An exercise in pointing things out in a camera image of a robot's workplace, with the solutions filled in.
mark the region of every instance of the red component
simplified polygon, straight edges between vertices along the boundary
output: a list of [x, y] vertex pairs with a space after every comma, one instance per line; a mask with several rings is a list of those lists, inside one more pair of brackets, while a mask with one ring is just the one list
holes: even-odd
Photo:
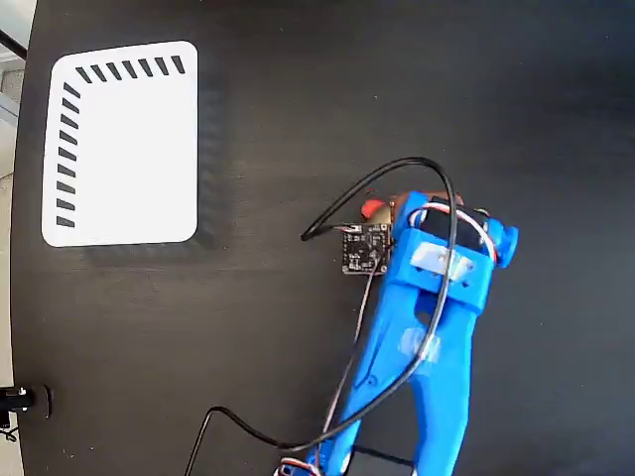
[[379, 208], [382, 206], [386, 206], [386, 202], [380, 200], [379, 198], [371, 198], [370, 200], [366, 200], [366, 202], [361, 206], [361, 214], [367, 220], [373, 216]]

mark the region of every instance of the black stripe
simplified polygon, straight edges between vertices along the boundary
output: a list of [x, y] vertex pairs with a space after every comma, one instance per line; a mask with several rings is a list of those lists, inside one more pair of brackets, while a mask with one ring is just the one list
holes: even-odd
[[65, 191], [66, 193], [75, 193], [75, 189], [72, 186], [66, 185], [65, 183], [59, 180], [58, 180], [58, 190]]
[[62, 164], [58, 164], [58, 173], [69, 177], [75, 177], [75, 172], [68, 167], [64, 167]]
[[141, 67], [143, 68], [144, 71], [146, 71], [146, 74], [148, 74], [148, 76], [152, 77], [152, 70], [150, 69], [150, 65], [148, 64], [148, 62], [145, 59], [139, 59], [139, 64], [141, 65]]
[[110, 72], [112, 72], [112, 75], [115, 76], [118, 81], [120, 81], [121, 80], [121, 74], [119, 74], [119, 70], [117, 69], [117, 66], [115, 66], [115, 63], [114, 62], [107, 62], [106, 66], [108, 66], [108, 69], [110, 69]]
[[70, 221], [68, 218], [64, 218], [63, 216], [58, 217], [58, 225], [67, 226], [68, 228], [74, 228], [75, 222]]
[[97, 77], [101, 80], [101, 82], [106, 82], [106, 76], [103, 75], [103, 72], [101, 72], [101, 69], [97, 64], [93, 64], [90, 69], [95, 71], [95, 74], [97, 74]]
[[79, 114], [79, 109], [77, 108], [77, 106], [75, 106], [74, 104], [71, 104], [66, 99], [62, 99], [62, 106], [70, 109], [75, 114]]
[[27, 60], [27, 49], [0, 29], [0, 45], [11, 50], [23, 60]]
[[73, 121], [67, 116], [64, 116], [63, 114], [62, 116], [60, 116], [60, 120], [63, 122], [63, 124], [66, 124], [67, 126], [70, 126], [73, 129], [79, 129], [79, 126], [77, 125], [75, 121]]
[[81, 98], [81, 94], [79, 94], [72, 86], [70, 86], [70, 84], [68, 84], [67, 82], [65, 82], [63, 84], [63, 90], [66, 92], [69, 92], [70, 94], [72, 94], [73, 96], [75, 96], [77, 99]]
[[58, 154], [60, 154], [60, 157], [64, 157], [65, 159], [77, 161], [77, 156], [75, 154], [71, 154], [69, 151], [67, 151], [63, 147], [58, 147]]
[[92, 80], [88, 77], [88, 74], [86, 74], [86, 71], [83, 70], [83, 67], [76, 67], [75, 70], [79, 73], [81, 77], [83, 77], [84, 81], [86, 81], [88, 84], [92, 84]]
[[131, 76], [133, 79], [136, 79], [136, 78], [137, 78], [137, 73], [136, 73], [136, 71], [135, 71], [135, 68], [134, 68], [134, 67], [132, 67], [132, 63], [131, 63], [130, 61], [127, 61], [127, 60], [126, 60], [126, 61], [123, 61], [123, 67], [125, 67], [125, 68], [126, 68], [126, 71], [128, 71], [128, 74], [130, 74], [130, 76]]
[[64, 210], [75, 211], [75, 205], [72, 203], [68, 203], [60, 198], [58, 198], [58, 208], [63, 208]]
[[70, 142], [74, 146], [77, 145], [77, 139], [75, 137], [73, 137], [73, 136], [70, 136], [69, 134], [67, 134], [64, 131], [60, 131], [60, 139], [62, 139], [63, 141]]
[[181, 61], [181, 57], [172, 57], [172, 61], [179, 70], [179, 73], [185, 74], [186, 70], [183, 67], [183, 62]]
[[166, 62], [163, 61], [163, 58], [155, 58], [155, 61], [157, 62], [157, 66], [159, 67], [163, 75], [167, 76], [169, 74], [168, 67], [166, 66]]

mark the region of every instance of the white floor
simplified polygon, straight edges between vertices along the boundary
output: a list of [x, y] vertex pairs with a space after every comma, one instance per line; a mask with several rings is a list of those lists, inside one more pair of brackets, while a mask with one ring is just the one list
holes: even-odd
[[[13, 385], [11, 327], [9, 322], [9, 233], [13, 176], [0, 178], [0, 387]], [[20, 442], [0, 436], [0, 476], [22, 476]]]
[[2, 85], [0, 88], [7, 96], [16, 102], [20, 102], [22, 95], [22, 81], [24, 80], [24, 70], [6, 71], [2, 75]]

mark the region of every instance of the white wire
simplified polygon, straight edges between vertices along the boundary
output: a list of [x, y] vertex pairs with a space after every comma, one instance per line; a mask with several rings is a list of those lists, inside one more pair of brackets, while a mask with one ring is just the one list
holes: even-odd
[[417, 226], [417, 217], [419, 217], [419, 223], [423, 223], [426, 216], [428, 216], [428, 211], [423, 208], [418, 208], [410, 214], [408, 217], [408, 223], [412, 228], [415, 228]]
[[[361, 332], [361, 326], [364, 321], [364, 310], [366, 309], [366, 304], [368, 303], [368, 297], [370, 296], [370, 288], [373, 284], [373, 278], [377, 275], [377, 270], [379, 269], [379, 264], [382, 261], [383, 256], [380, 256], [375, 260], [375, 266], [373, 267], [373, 271], [368, 275], [368, 280], [366, 281], [366, 288], [364, 289], [364, 295], [361, 299], [361, 304], [359, 305], [359, 312], [357, 313], [357, 326], [355, 327], [355, 337], [353, 338], [353, 348], [357, 344], [357, 340], [359, 339], [359, 334]], [[337, 408], [337, 402], [339, 402], [339, 397], [341, 396], [342, 391], [344, 390], [344, 385], [346, 384], [346, 380], [348, 379], [348, 374], [352, 369], [354, 359], [348, 359], [348, 363], [346, 364], [346, 368], [344, 369], [344, 373], [339, 379], [339, 383], [337, 384], [337, 388], [335, 389], [335, 393], [330, 401], [330, 405], [328, 406], [328, 412], [326, 413], [326, 419], [324, 420], [324, 425], [322, 427], [322, 433], [328, 430], [330, 423], [333, 420], [333, 416], [335, 415], [335, 409]], [[316, 475], [321, 476], [321, 471], [319, 470], [319, 444], [316, 447]]]
[[311, 473], [311, 476], [319, 475], [319, 470], [314, 465], [301, 459], [285, 457], [282, 458], [282, 460], [280, 461], [280, 466], [278, 466], [278, 469], [276, 470], [276, 476], [282, 476], [281, 470], [285, 466], [304, 469], [305, 471], [309, 471]]
[[[423, 211], [425, 209], [434, 209], [434, 210], [442, 211], [443, 213], [449, 214], [449, 205], [446, 205], [445, 203], [437, 203], [435, 201], [429, 201], [420, 210], [416, 210], [413, 213], [411, 213], [410, 219], [409, 219], [409, 223], [411, 226], [415, 226], [414, 225], [415, 220], [413, 215], [417, 211]], [[487, 252], [489, 253], [489, 257], [492, 259], [492, 261], [496, 261], [496, 246], [494, 245], [494, 240], [492, 240], [492, 238], [487, 234], [487, 232], [483, 229], [483, 227], [480, 226], [476, 222], [476, 220], [474, 220], [471, 216], [469, 216], [467, 213], [465, 213], [462, 210], [456, 211], [456, 217], [463, 220], [465, 223], [469, 224], [472, 228], [474, 228], [474, 230], [476, 230], [476, 233], [478, 233], [478, 236], [480, 236], [480, 239], [483, 241], [483, 243], [485, 243], [485, 246], [487, 247]]]

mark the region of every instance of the circuit board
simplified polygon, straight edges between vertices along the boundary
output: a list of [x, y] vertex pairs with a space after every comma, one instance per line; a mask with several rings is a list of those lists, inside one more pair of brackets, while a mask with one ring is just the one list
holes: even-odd
[[381, 259], [376, 274], [388, 269], [390, 232], [387, 224], [346, 225], [342, 230], [341, 270], [346, 275], [370, 275]]

